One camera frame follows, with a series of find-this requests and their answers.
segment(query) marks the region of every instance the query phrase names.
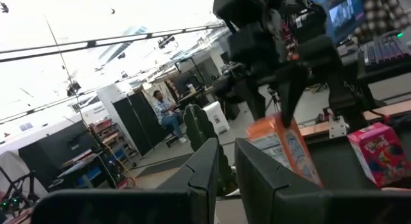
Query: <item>man sitting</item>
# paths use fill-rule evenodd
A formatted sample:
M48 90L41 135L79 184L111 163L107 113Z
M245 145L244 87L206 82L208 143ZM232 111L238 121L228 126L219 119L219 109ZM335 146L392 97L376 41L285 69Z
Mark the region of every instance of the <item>man sitting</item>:
M179 113L176 111L177 106L172 105L168 100L164 99L159 90L154 91L153 96L157 99L154 104L154 111L159 119L159 124L161 126L172 126L177 137L179 137L180 143L187 142L187 140L183 138L180 129Z

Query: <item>wooden table edge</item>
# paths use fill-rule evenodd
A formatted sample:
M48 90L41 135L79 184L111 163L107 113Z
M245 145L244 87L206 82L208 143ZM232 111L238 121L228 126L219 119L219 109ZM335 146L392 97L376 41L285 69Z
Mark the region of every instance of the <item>wooden table edge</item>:
M395 103L393 105L387 105L381 108L376 108L374 109L375 112L392 116L395 114L400 114L403 112L408 112L411 110L411 100L400 102L400 103ZM364 117L366 120L370 121L376 118L379 118L379 115L373 114L369 111L364 112ZM303 137L313 135L313 134L319 134L322 132L327 132L328 131L329 124L328 122L323 122L317 125L309 126L309 127L304 127L300 128L301 135Z

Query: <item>cereal box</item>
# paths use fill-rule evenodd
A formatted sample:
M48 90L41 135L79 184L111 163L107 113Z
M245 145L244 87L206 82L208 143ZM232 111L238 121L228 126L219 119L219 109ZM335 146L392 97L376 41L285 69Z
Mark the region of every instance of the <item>cereal box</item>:
M411 175L401 143L395 131L376 123L348 135L365 175L378 187Z
M322 186L311 155L295 120L289 128L274 114L254 122L247 128L249 141L294 173Z

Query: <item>jeans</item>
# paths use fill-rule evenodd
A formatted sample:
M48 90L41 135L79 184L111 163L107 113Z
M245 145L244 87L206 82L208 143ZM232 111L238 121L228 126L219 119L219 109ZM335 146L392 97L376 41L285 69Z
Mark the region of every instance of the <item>jeans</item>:
M181 138L182 137L182 132L180 129L180 122L179 122L179 115L178 114L173 114L170 116L166 116L161 119L161 125L162 126L172 126L175 133L177 134L177 137Z

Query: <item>window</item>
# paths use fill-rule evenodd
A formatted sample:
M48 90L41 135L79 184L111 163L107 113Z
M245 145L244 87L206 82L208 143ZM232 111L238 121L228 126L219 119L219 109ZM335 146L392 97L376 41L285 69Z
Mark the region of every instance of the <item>window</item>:
M92 105L94 103L97 103L99 101L100 101L100 98L98 96L94 96L94 97L87 98L85 100L81 100L80 101L80 106L78 106L78 104L75 103L75 104L70 105L70 107L74 110L74 112L77 113L77 112L80 111L80 107L84 108L84 107L87 107L87 106Z
M20 125L20 130L21 131L26 131L26 130L29 130L30 128L33 128L33 125L31 125L31 123L26 123L26 124L23 124L23 125Z

